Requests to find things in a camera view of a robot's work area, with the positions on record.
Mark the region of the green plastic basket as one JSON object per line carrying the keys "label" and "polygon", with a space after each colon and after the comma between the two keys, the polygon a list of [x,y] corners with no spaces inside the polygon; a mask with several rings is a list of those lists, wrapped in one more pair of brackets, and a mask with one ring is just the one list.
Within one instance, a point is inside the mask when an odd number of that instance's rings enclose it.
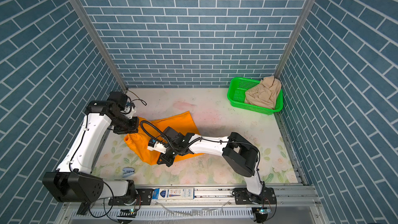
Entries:
{"label": "green plastic basket", "polygon": [[231,105],[233,107],[261,113],[261,114],[266,114],[266,115],[272,115],[273,113],[280,112],[283,108],[283,90],[281,89],[279,96],[277,98],[277,103],[276,107],[274,110],[264,108],[264,107],[259,107],[255,105],[250,105],[245,103],[245,92],[253,88],[254,86],[258,85],[260,83],[260,80],[254,80],[254,79],[247,79],[247,78],[241,78],[241,77],[236,77],[231,80],[230,87],[227,93],[227,98],[230,101]]}

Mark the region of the beige shorts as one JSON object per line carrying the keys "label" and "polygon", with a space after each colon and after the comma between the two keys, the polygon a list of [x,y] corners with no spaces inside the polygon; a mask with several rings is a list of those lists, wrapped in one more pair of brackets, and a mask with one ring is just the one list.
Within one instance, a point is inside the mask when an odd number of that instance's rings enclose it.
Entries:
{"label": "beige shorts", "polygon": [[245,92],[245,103],[274,110],[282,83],[274,76],[264,77],[260,83]]}

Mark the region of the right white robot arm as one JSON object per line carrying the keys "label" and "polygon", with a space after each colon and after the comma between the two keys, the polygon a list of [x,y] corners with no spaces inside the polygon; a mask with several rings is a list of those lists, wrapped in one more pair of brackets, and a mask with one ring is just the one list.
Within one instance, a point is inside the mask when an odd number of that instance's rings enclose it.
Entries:
{"label": "right white robot arm", "polygon": [[264,184],[258,172],[260,152],[240,134],[232,132],[228,136],[212,138],[195,133],[183,135],[168,127],[160,137],[160,140],[152,138],[148,142],[149,150],[160,153],[158,165],[171,167],[177,156],[199,153],[223,157],[235,173],[244,177],[249,193],[262,194]]}

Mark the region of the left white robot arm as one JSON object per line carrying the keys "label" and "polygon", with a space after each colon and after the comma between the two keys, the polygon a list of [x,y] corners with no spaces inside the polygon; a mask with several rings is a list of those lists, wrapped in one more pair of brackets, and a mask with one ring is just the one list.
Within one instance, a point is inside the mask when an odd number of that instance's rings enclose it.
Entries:
{"label": "left white robot arm", "polygon": [[128,117],[135,108],[129,96],[113,91],[105,101],[91,101],[70,151],[42,183],[57,202],[93,203],[99,199],[122,198],[125,205],[137,202],[131,180],[104,180],[92,175],[95,163],[110,132],[138,131],[138,118]]}

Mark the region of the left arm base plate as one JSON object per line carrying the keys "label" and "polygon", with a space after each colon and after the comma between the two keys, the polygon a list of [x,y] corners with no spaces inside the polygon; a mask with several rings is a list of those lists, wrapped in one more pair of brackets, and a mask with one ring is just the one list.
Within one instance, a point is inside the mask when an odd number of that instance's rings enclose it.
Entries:
{"label": "left arm base plate", "polygon": [[108,200],[109,206],[149,206],[154,189],[137,189],[133,196],[115,197]]}

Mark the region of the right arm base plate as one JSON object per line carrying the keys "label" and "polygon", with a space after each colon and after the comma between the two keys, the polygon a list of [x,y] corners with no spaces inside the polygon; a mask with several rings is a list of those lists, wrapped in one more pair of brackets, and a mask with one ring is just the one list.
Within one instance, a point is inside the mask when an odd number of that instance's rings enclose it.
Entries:
{"label": "right arm base plate", "polygon": [[274,205],[277,203],[275,192],[273,188],[263,187],[259,195],[250,193],[246,188],[235,188],[232,191],[232,195],[237,205],[247,204],[270,204]]}

